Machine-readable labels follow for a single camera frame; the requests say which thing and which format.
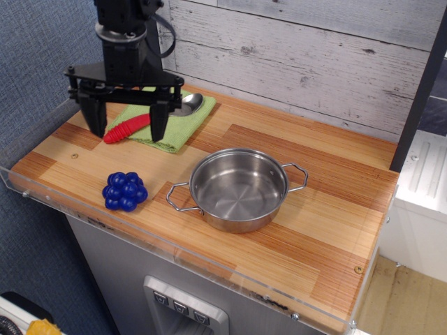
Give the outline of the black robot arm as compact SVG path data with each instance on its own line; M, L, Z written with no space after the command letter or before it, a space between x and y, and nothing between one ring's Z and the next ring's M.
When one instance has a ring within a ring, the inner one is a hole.
M90 131L103 137L106 104L144 105L149 108L152 140L163 139L168 117L182 105L184 79L163 70L161 60L175 49L159 48L157 27L172 29L156 11L162 1L95 1L96 35L103 61L69 66L68 94L80 107Z

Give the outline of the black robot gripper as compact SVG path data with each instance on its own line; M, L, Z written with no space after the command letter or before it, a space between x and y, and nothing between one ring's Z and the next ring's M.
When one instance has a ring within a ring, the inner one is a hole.
M99 138L107 126L106 103L149 107L153 142L163 139L169 112L181 106L184 80L162 70L153 76L147 63L147 33L98 33L103 60L93 64L69 66L68 95L82 111L90 131ZM161 59L175 46L161 50Z

